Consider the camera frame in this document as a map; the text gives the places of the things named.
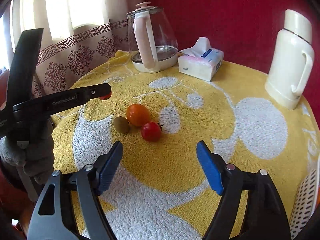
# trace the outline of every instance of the white basket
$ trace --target white basket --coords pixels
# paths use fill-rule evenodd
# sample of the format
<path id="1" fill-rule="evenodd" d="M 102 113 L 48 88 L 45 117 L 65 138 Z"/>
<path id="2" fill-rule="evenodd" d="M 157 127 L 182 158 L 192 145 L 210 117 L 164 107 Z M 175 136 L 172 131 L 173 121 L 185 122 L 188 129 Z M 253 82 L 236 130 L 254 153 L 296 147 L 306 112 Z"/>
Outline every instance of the white basket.
<path id="1" fill-rule="evenodd" d="M 294 239 L 303 229 L 316 209 L 319 189 L 319 173 L 320 155 L 316 168 L 311 170 L 299 186 L 289 222 L 291 239 Z"/>

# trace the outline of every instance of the bolt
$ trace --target bolt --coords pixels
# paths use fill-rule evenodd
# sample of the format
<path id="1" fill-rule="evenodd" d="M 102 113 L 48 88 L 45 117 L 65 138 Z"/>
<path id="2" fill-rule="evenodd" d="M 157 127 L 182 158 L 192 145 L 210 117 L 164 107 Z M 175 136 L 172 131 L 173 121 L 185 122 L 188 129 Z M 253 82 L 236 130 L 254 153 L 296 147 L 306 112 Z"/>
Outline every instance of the bolt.
<path id="1" fill-rule="evenodd" d="M 227 169 L 228 169 L 229 171 L 233 171 L 235 168 L 236 168 L 236 166 L 234 166 L 232 163 L 228 163 L 228 164 L 227 164 Z"/>
<path id="2" fill-rule="evenodd" d="M 53 171 L 52 176 L 57 177 L 58 175 L 60 175 L 60 171 L 59 170 Z"/>
<path id="3" fill-rule="evenodd" d="M 91 171 L 93 169 L 93 165 L 92 164 L 87 164 L 86 166 L 84 166 L 84 170 L 85 171 Z"/>
<path id="4" fill-rule="evenodd" d="M 260 174 L 266 176 L 268 175 L 268 172 L 266 170 L 260 170 Z"/>

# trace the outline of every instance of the gray glove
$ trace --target gray glove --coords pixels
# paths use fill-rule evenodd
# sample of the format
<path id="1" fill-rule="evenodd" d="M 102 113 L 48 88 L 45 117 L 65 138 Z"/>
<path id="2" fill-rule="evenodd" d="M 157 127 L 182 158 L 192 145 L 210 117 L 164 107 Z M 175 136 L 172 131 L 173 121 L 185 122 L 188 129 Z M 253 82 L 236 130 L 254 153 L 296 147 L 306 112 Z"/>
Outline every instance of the gray glove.
<path id="1" fill-rule="evenodd" d="M 17 142 L 7 136 L 0 140 L 0 158 L 3 166 L 15 179 L 20 179 L 17 169 L 13 166 L 22 166 L 29 177 L 35 177 L 38 184 L 47 182 L 53 172 L 53 139 L 52 123 L 46 123 L 30 128 L 30 143 L 26 149 L 20 149 Z"/>

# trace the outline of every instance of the white tissue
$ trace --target white tissue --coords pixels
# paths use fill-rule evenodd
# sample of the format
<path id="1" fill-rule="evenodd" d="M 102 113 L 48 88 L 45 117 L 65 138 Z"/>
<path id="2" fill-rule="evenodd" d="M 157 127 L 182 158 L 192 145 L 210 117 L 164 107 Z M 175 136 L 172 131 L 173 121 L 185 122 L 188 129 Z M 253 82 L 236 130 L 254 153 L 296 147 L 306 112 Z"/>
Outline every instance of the white tissue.
<path id="1" fill-rule="evenodd" d="M 214 49 L 206 37 L 200 37 L 196 44 L 179 57 L 179 71 L 181 73 L 210 81 L 222 64 L 224 53 Z"/>

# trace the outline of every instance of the brown kiwi fruit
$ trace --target brown kiwi fruit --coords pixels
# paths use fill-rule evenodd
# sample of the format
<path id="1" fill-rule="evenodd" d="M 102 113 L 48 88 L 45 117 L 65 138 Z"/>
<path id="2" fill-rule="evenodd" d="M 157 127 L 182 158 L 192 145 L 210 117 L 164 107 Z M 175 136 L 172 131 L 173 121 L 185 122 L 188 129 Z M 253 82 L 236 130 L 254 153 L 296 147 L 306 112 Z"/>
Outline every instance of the brown kiwi fruit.
<path id="1" fill-rule="evenodd" d="M 130 130 L 129 122 L 123 116 L 118 116 L 113 120 L 113 126 L 119 133 L 127 133 Z"/>

